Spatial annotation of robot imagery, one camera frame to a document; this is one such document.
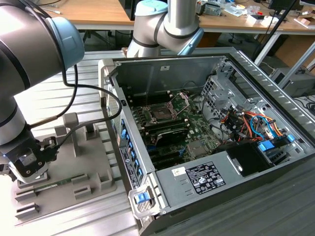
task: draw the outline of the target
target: white sticker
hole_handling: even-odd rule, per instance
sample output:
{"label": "white sticker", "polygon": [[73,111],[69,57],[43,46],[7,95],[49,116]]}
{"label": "white sticker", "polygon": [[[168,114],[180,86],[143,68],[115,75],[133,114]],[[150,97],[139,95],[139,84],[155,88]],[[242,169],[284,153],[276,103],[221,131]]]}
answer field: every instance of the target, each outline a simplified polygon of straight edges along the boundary
{"label": "white sticker", "polygon": [[172,172],[173,172],[173,175],[174,175],[174,176],[180,176],[180,175],[183,175],[183,174],[186,173],[184,166],[182,166],[182,167],[180,167],[180,168],[177,168],[177,169],[173,169]]}
{"label": "white sticker", "polygon": [[169,70],[169,65],[161,66],[161,71]]}

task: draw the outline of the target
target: robotic arm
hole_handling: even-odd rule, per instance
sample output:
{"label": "robotic arm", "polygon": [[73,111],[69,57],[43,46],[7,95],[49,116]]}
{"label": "robotic arm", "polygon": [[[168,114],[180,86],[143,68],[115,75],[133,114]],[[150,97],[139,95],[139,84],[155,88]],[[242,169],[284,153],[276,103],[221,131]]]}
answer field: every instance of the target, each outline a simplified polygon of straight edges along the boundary
{"label": "robotic arm", "polygon": [[[195,5],[195,0],[169,0],[168,5],[141,1],[127,57],[158,56],[160,45],[178,55],[190,54],[203,35]],[[44,11],[36,13],[33,7],[29,0],[0,0],[0,173],[12,172],[25,183],[48,169],[60,145],[55,137],[42,142],[34,138],[14,95],[61,71],[65,74],[84,56],[79,32],[68,20],[46,18]]]}
{"label": "robotic arm", "polygon": [[127,57],[157,57],[160,45],[178,55],[192,53],[203,35],[195,10],[196,0],[140,1]]}
{"label": "robotic arm", "polygon": [[[62,71],[56,45],[28,2],[0,0],[0,172],[8,164],[22,182],[32,182],[57,158],[55,137],[34,138],[14,95]],[[84,56],[77,29],[65,18],[43,18],[57,40],[66,69]]]}

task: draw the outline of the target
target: power supply label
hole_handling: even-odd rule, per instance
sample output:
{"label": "power supply label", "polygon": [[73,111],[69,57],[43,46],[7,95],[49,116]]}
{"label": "power supply label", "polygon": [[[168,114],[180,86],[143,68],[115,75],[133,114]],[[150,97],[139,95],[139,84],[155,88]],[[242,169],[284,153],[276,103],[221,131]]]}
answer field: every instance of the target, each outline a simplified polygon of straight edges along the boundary
{"label": "power supply label", "polygon": [[226,185],[212,161],[186,169],[186,173],[197,194],[204,194]]}
{"label": "power supply label", "polygon": [[136,174],[134,172],[134,168],[132,166],[132,161],[131,161],[131,159],[129,157],[127,148],[126,147],[121,147],[119,150],[120,150],[120,153],[122,155],[122,158],[123,158],[123,161],[124,161],[127,173],[128,173],[128,177],[129,177],[130,183],[132,184],[132,188],[133,189],[138,188],[140,185],[139,185],[137,176],[136,176]]}

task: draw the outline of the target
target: wooden desk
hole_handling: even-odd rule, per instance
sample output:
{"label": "wooden desk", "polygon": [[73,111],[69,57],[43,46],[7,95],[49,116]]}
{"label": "wooden desk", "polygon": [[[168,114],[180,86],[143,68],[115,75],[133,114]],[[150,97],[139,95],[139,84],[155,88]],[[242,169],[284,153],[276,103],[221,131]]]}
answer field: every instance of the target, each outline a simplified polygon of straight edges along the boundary
{"label": "wooden desk", "polygon": [[[132,30],[134,22],[129,20],[118,0],[62,0],[58,2],[61,16],[69,19],[79,30]],[[258,5],[265,15],[272,10],[249,0],[244,6]],[[48,12],[51,16],[60,16]],[[225,11],[223,16],[200,16],[200,26],[205,32],[231,32],[231,33],[265,33],[267,27],[263,25],[246,24],[246,16],[236,17]],[[288,16],[288,21],[282,23],[277,32],[272,36],[268,44],[255,61],[260,64],[271,47],[281,34],[315,35],[315,30],[309,30],[294,21],[294,17]]]}

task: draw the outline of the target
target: motherboard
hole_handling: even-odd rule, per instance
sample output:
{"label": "motherboard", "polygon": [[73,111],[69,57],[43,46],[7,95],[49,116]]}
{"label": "motherboard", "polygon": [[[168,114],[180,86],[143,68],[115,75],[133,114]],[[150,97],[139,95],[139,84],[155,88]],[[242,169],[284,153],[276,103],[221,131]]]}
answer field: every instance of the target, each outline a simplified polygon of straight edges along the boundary
{"label": "motherboard", "polygon": [[186,93],[170,97],[168,102],[131,108],[157,170],[210,155],[221,144]]}

